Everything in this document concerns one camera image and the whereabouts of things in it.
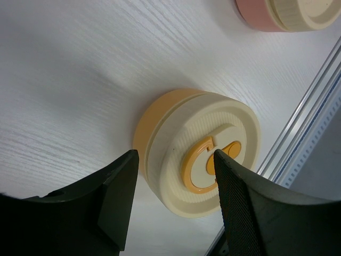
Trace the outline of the pink lunch container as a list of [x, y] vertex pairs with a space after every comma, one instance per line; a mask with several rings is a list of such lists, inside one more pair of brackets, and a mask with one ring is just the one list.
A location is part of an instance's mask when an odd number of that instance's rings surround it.
[[254, 29], [264, 32], [287, 32], [268, 0], [236, 0], [241, 16]]

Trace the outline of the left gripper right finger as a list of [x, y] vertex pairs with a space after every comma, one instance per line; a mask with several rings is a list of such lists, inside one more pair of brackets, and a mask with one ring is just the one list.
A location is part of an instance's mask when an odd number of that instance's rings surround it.
[[340, 202], [297, 193], [222, 150], [214, 169], [231, 255], [340, 255]]

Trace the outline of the cream lid orange handle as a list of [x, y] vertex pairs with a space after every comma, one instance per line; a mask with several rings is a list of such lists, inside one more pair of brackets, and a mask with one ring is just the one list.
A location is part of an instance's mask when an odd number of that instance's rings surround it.
[[148, 184], [174, 214], [204, 217], [220, 208], [214, 151], [253, 169], [260, 140], [259, 121], [247, 105], [216, 93], [198, 95], [158, 126], [146, 158]]

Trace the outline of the orange lunch container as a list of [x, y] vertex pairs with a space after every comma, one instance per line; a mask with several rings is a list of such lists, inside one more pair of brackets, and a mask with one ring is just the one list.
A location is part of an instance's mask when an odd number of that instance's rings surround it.
[[148, 178], [147, 162], [150, 147], [160, 126], [178, 107], [206, 93], [198, 89], [172, 90], [160, 96], [143, 113], [134, 132], [133, 149], [139, 153], [139, 170], [145, 179]]

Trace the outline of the cream lid pink handle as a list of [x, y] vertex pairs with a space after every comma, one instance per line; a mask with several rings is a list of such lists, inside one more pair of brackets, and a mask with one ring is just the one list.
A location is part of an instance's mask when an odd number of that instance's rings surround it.
[[340, 16], [340, 1], [270, 1], [274, 13], [289, 31], [321, 30]]

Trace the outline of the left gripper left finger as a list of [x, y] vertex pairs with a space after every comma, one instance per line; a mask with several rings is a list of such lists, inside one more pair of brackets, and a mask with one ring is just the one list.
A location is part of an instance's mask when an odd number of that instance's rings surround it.
[[1, 194], [1, 255], [118, 255], [125, 249], [139, 155], [44, 197]]

